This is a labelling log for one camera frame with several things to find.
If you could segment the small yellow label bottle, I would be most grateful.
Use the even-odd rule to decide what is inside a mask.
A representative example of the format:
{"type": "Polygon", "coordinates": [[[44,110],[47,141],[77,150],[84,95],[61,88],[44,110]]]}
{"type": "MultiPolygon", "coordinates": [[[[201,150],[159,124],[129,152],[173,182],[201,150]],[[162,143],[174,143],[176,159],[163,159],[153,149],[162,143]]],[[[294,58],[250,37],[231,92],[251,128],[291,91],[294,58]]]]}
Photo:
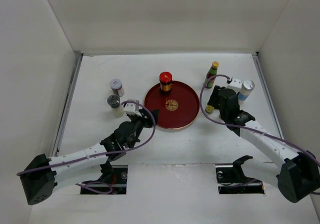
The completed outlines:
{"type": "Polygon", "coordinates": [[[213,106],[207,105],[205,108],[205,111],[206,111],[206,113],[211,114],[211,113],[213,113],[214,109],[215,108],[213,106]]]}

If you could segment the white blue label shaker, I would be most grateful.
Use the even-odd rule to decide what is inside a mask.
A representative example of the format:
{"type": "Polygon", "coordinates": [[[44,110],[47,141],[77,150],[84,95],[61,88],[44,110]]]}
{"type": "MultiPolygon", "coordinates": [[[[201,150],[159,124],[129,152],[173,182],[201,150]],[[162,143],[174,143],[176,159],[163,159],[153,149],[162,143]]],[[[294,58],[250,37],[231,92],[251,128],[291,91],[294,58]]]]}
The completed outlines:
{"type": "Polygon", "coordinates": [[[238,103],[241,105],[245,102],[248,96],[255,88],[255,83],[252,80],[245,80],[242,83],[241,89],[238,93],[238,103]]]}

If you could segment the green red sauce bottle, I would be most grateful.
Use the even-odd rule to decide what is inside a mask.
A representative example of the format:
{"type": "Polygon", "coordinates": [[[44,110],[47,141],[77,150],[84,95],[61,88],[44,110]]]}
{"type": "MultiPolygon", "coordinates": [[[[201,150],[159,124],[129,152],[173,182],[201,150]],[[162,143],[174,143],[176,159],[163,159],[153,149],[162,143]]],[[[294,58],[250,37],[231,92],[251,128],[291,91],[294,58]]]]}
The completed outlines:
{"type": "Polygon", "coordinates": [[[212,79],[210,79],[210,78],[217,74],[218,67],[219,67],[219,62],[213,61],[209,71],[206,74],[205,81],[204,81],[204,85],[207,89],[210,89],[213,87],[213,84],[215,82],[215,78],[212,78],[212,79]]]}

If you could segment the red lid dark jar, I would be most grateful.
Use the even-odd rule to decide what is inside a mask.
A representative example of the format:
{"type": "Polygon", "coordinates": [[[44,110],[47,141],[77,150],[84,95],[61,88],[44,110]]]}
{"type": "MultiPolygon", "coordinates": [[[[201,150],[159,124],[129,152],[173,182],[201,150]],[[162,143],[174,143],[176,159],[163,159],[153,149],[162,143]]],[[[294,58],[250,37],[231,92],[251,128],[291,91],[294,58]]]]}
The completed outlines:
{"type": "Polygon", "coordinates": [[[170,72],[161,72],[159,75],[160,92],[163,95],[167,95],[172,90],[172,74],[170,72]]]}

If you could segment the grey cap salt grinder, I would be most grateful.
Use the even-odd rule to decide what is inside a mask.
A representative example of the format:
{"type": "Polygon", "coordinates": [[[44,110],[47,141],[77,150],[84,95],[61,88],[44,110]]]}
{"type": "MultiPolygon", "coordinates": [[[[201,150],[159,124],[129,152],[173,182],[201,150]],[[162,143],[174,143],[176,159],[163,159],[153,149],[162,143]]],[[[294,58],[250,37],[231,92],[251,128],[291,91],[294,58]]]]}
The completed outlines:
{"type": "Polygon", "coordinates": [[[112,109],[112,113],[115,117],[122,117],[124,114],[124,108],[121,105],[121,100],[118,95],[110,95],[107,98],[107,103],[112,109]]]}

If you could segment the white lid spice jar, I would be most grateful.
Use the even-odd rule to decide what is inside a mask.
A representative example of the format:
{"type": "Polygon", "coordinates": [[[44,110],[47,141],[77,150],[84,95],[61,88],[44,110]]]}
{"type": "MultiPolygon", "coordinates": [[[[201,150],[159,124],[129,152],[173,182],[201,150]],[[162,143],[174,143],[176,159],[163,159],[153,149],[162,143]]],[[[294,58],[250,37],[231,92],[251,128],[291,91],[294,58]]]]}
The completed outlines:
{"type": "Polygon", "coordinates": [[[110,81],[110,88],[115,95],[122,97],[124,95],[123,84],[120,79],[112,79],[110,81]]]}

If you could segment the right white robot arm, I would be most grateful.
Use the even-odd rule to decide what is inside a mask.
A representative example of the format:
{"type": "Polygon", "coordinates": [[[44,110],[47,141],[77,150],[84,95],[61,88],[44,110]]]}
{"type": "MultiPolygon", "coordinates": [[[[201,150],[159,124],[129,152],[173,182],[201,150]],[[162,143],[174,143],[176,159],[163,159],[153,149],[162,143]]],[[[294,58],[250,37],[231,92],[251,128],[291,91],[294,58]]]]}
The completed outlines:
{"type": "Polygon", "coordinates": [[[253,144],[275,165],[274,168],[258,164],[249,168],[245,162],[251,156],[236,161],[232,176],[236,181],[248,177],[267,182],[278,188],[290,202],[296,203],[319,189],[320,164],[315,156],[286,140],[269,134],[248,112],[241,110],[234,90],[215,86],[208,104],[219,110],[222,121],[240,138],[253,144]]]}

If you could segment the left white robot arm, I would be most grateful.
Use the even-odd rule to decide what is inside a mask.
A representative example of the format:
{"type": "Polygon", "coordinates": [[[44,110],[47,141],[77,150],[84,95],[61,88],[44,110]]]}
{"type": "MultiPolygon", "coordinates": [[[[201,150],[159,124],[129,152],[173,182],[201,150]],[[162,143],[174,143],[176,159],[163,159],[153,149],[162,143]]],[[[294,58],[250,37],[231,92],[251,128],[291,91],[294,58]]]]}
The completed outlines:
{"type": "Polygon", "coordinates": [[[142,147],[140,134],[145,128],[155,130],[158,115],[158,109],[139,109],[110,136],[87,149],[64,156],[37,155],[17,174],[28,205],[38,204],[68,185],[90,180],[109,182],[113,170],[110,162],[142,147]]]}

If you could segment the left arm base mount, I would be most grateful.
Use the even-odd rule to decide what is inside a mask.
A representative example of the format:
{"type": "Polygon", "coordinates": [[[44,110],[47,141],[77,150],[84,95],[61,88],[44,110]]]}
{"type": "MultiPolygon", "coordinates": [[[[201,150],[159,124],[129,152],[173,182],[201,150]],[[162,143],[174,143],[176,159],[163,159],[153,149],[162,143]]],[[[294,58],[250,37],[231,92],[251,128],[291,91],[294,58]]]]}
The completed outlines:
{"type": "Polygon", "coordinates": [[[105,165],[106,173],[99,179],[85,181],[76,184],[80,187],[80,194],[94,195],[122,195],[127,193],[128,166],[127,165],[105,165]]]}

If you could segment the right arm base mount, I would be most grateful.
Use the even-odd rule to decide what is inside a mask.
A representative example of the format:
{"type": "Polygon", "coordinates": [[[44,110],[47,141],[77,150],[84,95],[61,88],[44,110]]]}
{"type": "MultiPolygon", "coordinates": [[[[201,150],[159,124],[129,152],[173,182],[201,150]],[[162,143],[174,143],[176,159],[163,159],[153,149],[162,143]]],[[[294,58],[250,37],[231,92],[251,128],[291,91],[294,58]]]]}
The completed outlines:
{"type": "Polygon", "coordinates": [[[219,194],[264,194],[264,186],[260,180],[246,177],[242,165],[253,159],[245,155],[233,163],[217,164],[215,166],[219,194]]]}

